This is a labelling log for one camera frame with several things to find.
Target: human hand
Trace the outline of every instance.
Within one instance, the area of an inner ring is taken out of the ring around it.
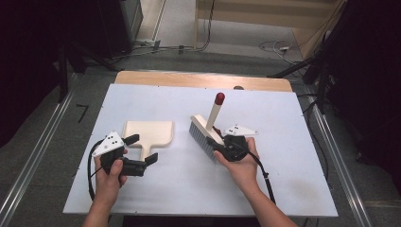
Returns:
[[[256,144],[252,137],[246,138],[248,148],[250,152],[252,152],[257,158],[259,155],[256,151]],[[233,177],[236,185],[241,189],[241,191],[253,189],[255,187],[259,187],[256,181],[256,173],[257,173],[257,163],[253,159],[251,155],[246,155],[242,160],[238,162],[228,162],[224,156],[215,150],[214,152],[218,161],[227,167],[230,171],[231,176]]]
[[[100,156],[95,157],[95,169],[99,169]],[[103,207],[104,209],[111,210],[115,204],[118,196],[118,192],[121,186],[123,186],[127,181],[127,176],[119,176],[121,170],[123,169],[123,161],[115,160],[109,175],[100,169],[96,173],[96,194],[94,198],[94,203],[96,206]]]

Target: brush bristles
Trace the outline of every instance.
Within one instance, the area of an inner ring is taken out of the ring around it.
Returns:
[[[210,159],[212,159],[214,162],[216,161],[216,157],[213,154],[213,148],[207,144],[206,136],[204,136],[201,131],[198,129],[198,127],[192,122],[191,127],[189,128],[189,133],[192,135],[192,137],[195,139],[195,141],[198,143],[200,148],[203,149],[203,151],[209,156]]]

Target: wooden table edge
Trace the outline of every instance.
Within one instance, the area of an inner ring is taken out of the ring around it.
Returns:
[[[161,71],[121,71],[114,83],[152,86],[233,89],[240,86],[251,91],[292,92],[286,79],[253,78],[225,74],[181,73]]]

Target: white handle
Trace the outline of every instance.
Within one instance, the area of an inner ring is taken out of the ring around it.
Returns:
[[[223,93],[218,93],[216,95],[215,103],[213,104],[212,111],[207,119],[206,129],[210,131],[215,124],[216,118],[218,117],[218,112],[220,111],[221,105],[223,104],[225,95]]]
[[[148,158],[150,155],[150,147],[142,146],[141,158],[140,161],[145,162],[145,159]]]

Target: white board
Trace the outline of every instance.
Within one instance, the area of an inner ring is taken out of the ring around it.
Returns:
[[[226,95],[215,126],[238,124],[255,136],[261,162],[270,174],[278,207],[294,217],[336,217],[337,210],[294,93],[111,84],[79,165],[64,213],[84,214],[91,199],[86,180],[92,145],[126,121],[174,121],[174,138],[154,148],[159,161],[143,178],[129,177],[112,212],[140,215],[253,216],[253,210],[224,166],[213,163],[188,130],[190,116],[207,117],[216,93]],[[139,148],[129,148],[139,159]],[[260,170],[258,183],[269,195]]]

